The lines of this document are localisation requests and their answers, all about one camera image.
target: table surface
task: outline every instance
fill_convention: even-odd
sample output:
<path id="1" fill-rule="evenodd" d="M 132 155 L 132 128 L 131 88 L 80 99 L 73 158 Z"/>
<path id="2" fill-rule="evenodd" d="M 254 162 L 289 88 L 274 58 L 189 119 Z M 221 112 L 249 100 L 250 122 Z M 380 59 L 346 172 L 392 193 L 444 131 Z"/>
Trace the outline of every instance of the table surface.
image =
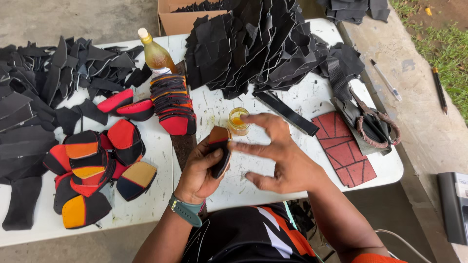
<path id="1" fill-rule="evenodd" d="M 335 25 L 326 19 L 311 19 L 311 31 L 328 44 L 334 45 L 342 42 Z M 188 35 L 176 35 L 168 37 L 158 37 L 154 40 L 162 47 L 167 49 L 174 61 L 178 63 L 183 60 L 185 54 L 185 39 Z M 139 40 L 119 42 L 113 44 L 98 45 L 98 47 L 108 46 L 126 46 L 132 48 L 141 45 Z M 142 67 L 144 64 L 144 54 L 141 53 L 137 59 L 136 66 Z M 374 103 L 364 86 L 359 80 L 352 80 L 351 86 L 356 94 L 369 107 L 374 107 Z M 135 91 L 135 101 L 148 98 L 149 81 L 139 88 L 132 87 Z M 194 102 L 194 111 L 197 115 L 197 142 L 206 137 L 214 125 L 226 126 L 229 112 L 236 107 L 244 107 L 250 113 L 272 112 L 266 106 L 261 104 L 251 95 L 253 87 L 249 87 L 247 95 L 241 95 L 233 100 L 222 99 L 221 91 L 210 91 L 206 86 L 191 91 L 191 97 Z M 278 92 L 278 96 L 293 110 L 301 114 L 306 119 L 312 119 L 322 114 L 334 111 L 333 105 L 329 102 L 332 97 L 331 87 L 328 80 L 309 73 L 307 77 L 288 92 Z M 81 104 L 88 93 L 85 89 L 79 88 L 75 95 L 59 105 L 68 108 L 76 104 Z M 105 98 L 98 96 L 94 99 L 95 103 L 103 101 Z M 84 117 L 84 130 L 103 131 L 109 129 L 119 117 L 109 117 L 106 126 L 101 125 L 91 119 Z M 109 199 L 112 210 L 101 219 L 98 224 L 102 229 L 111 229 L 122 226 L 141 224 L 146 222 L 158 221 L 164 212 L 170 195 L 177 185 L 181 170 L 178 165 L 177 157 L 172 148 L 170 136 L 159 125 L 156 116 L 145 122 L 134 122 L 141 131 L 142 139 L 146 146 L 146 155 L 142 161 L 146 161 L 158 169 L 155 182 L 150 190 L 135 200 L 126 202 L 115 188 L 109 185 L 104 187 L 103 192 Z M 80 123 L 75 127 L 75 132 L 79 132 Z M 311 137 L 300 132 L 295 127 L 290 126 L 290 131 L 294 141 L 300 148 L 315 162 L 320 164 L 330 179 L 341 191 L 357 190 L 379 185 L 394 183 L 400 180 L 403 174 L 403 164 L 395 149 L 386 155 L 373 153 L 368 155 L 377 178 L 356 186 L 352 189 L 344 187 L 339 177 L 330 164 L 324 150 L 320 146 L 316 137 Z M 55 130 L 59 142 L 65 137 L 62 129 Z M 268 144 L 270 139 L 266 136 L 263 128 L 252 126 L 247 136 L 233 138 L 237 141 Z M 274 162 L 272 160 L 233 153 L 231 158 L 231 168 L 225 174 L 219 188 L 213 195 L 207 198 L 208 211 L 241 206 L 241 205 L 259 205 L 273 203 L 277 201 L 290 200 L 306 197 L 306 192 L 280 195 L 269 191 L 260 191 L 243 176 L 247 171 L 255 171 L 264 175 L 272 175 Z M 18 243 L 39 241 L 63 236 L 89 233 L 99 231 L 97 226 L 87 226 L 75 230 L 67 230 L 63 227 L 62 217 L 53 210 L 53 200 L 55 194 L 55 183 L 53 178 L 55 174 L 47 172 L 43 175 L 43 186 L 41 194 L 36 204 L 34 213 L 34 225 L 31 230 L 22 231 L 4 231 L 0 229 L 0 246 L 14 245 Z M 0 203 L 0 220 L 3 221 L 6 216 L 11 187 L 0 184 L 0 198 L 4 202 Z"/>

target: green watch strap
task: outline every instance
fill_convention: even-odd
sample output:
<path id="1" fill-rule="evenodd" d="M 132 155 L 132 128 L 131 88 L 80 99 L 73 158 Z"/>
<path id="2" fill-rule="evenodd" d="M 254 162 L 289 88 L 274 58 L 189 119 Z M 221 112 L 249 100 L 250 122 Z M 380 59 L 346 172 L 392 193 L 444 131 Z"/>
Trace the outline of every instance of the green watch strap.
<path id="1" fill-rule="evenodd" d="M 194 227 L 202 226 L 202 220 L 198 216 L 198 213 L 201 211 L 204 204 L 205 202 L 197 205 L 184 203 L 179 201 L 174 196 L 174 193 L 172 193 L 171 199 L 169 200 L 169 207 L 171 210 L 177 213 Z"/>

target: bottle label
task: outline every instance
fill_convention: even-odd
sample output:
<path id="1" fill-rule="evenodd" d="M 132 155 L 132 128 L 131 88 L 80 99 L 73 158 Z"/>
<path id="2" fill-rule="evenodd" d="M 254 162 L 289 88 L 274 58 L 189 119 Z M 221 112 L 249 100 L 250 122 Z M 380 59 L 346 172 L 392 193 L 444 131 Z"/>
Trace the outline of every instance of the bottle label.
<path id="1" fill-rule="evenodd" d="M 162 67 L 162 68 L 151 68 L 151 71 L 153 72 L 153 78 L 164 75 L 164 74 L 171 74 L 171 70 L 168 67 Z"/>

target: concrete ledge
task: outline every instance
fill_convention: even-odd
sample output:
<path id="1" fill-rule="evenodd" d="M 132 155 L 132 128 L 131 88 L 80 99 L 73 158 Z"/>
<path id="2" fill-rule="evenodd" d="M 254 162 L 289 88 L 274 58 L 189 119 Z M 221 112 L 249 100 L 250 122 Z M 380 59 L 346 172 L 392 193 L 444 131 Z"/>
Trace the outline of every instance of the concrete ledge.
<path id="1" fill-rule="evenodd" d="M 361 53 L 362 74 L 374 102 L 402 131 L 399 154 L 407 161 L 403 188 L 413 205 L 437 262 L 468 262 L 468 247 L 446 240 L 436 174 L 468 172 L 468 129 L 446 94 L 448 115 L 440 107 L 431 66 L 415 49 L 410 35 L 392 9 L 388 24 L 364 17 L 360 26 L 341 23 L 349 45 Z M 374 59 L 402 96 L 390 93 L 370 60 Z"/>

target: cardboard box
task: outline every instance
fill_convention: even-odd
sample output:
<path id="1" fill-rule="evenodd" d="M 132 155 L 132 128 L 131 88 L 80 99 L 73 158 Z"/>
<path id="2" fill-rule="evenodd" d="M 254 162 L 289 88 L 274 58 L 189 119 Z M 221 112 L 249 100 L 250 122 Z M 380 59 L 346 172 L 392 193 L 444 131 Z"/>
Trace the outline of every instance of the cardboard box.
<path id="1" fill-rule="evenodd" d="M 218 0 L 208 0 L 210 2 L 217 2 Z M 166 34 L 179 35 L 188 34 L 193 29 L 193 23 L 197 17 L 204 17 L 208 15 L 209 18 L 217 15 L 227 13 L 227 10 L 218 11 L 198 11 L 198 12 L 182 12 L 171 13 L 176 11 L 179 7 L 186 7 L 193 3 L 200 4 L 203 0 L 159 0 L 158 1 L 158 16 L 159 16 L 159 34 L 161 35 L 161 28 L 164 28 Z"/>

